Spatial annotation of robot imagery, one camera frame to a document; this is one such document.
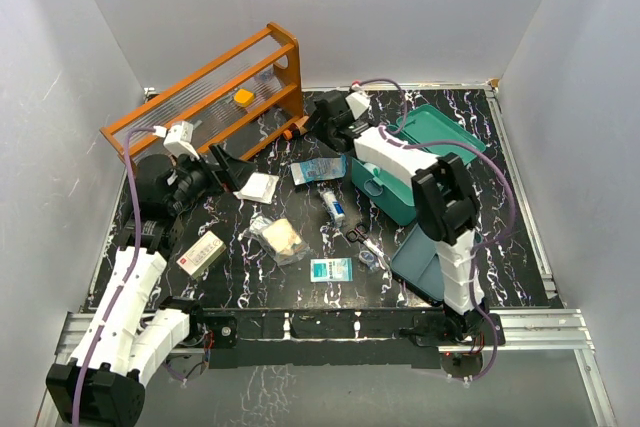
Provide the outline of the white gauze packet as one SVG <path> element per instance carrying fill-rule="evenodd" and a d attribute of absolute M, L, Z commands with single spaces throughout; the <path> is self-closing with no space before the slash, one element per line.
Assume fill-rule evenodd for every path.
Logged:
<path fill-rule="evenodd" d="M 254 172 L 234 196 L 239 200 L 270 204 L 276 191 L 279 177 L 266 173 Z"/>

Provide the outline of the brown medicine bottle orange cap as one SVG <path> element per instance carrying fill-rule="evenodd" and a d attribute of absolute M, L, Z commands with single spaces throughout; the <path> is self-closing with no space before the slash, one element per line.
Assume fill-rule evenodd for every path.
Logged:
<path fill-rule="evenodd" d="M 295 122 L 293 122 L 286 130 L 283 131 L 282 137 L 289 141 L 294 138 L 298 138 L 304 136 L 308 129 L 306 128 L 306 123 L 308 121 L 308 116 L 304 116 Z"/>

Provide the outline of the blue white pouch packet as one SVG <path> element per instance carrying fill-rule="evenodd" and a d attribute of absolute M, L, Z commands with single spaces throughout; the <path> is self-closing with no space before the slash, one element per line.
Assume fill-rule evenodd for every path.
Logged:
<path fill-rule="evenodd" d="M 345 155 L 331 158 L 314 158 L 290 165 L 293 182 L 296 186 L 311 182 L 321 182 L 342 178 L 347 171 Z"/>

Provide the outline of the teal medicine box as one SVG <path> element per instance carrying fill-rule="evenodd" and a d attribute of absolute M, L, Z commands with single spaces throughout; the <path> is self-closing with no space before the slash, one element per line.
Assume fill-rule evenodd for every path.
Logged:
<path fill-rule="evenodd" d="M 439 156 L 453 153 L 464 164 L 476 155 L 453 142 L 461 142 L 477 151 L 486 145 L 449 119 L 435 107 L 425 104 L 410 112 L 403 130 L 394 136 L 398 147 L 384 140 L 376 127 L 365 130 L 355 141 L 352 182 L 395 223 L 406 226 L 416 218 L 411 178 L 419 169 L 433 165 Z M 373 163 L 381 169 L 371 175 L 362 163 Z"/>

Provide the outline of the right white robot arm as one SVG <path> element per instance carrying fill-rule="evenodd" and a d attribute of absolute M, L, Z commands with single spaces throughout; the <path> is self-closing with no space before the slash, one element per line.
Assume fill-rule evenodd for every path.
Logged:
<path fill-rule="evenodd" d="M 370 101 L 362 91 L 332 90 L 314 105 L 305 127 L 319 140 L 336 152 L 354 152 L 359 161 L 390 173 L 411 190 L 417 225 L 435 243 L 439 257 L 447 335 L 460 344 L 471 342 L 489 320 L 474 264 L 480 204 L 463 159 L 454 152 L 437 155 L 428 150 L 454 146 L 485 161 L 484 152 L 458 140 L 418 143 L 404 136 L 412 117 L 408 111 L 395 129 L 370 124 L 364 119 Z"/>

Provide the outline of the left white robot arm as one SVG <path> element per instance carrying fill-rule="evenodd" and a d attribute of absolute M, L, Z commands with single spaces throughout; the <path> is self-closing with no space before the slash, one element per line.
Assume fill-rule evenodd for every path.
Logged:
<path fill-rule="evenodd" d="M 256 166 L 214 145 L 211 160 L 153 154 L 127 172 L 132 211 L 118 237 L 111 278 L 81 341 L 53 364 L 46 387 L 72 426 L 133 426 L 146 387 L 179 343 L 194 346 L 207 323 L 194 300 L 165 299 L 148 323 L 145 308 L 182 238 L 182 213 L 204 194 L 238 191 Z"/>

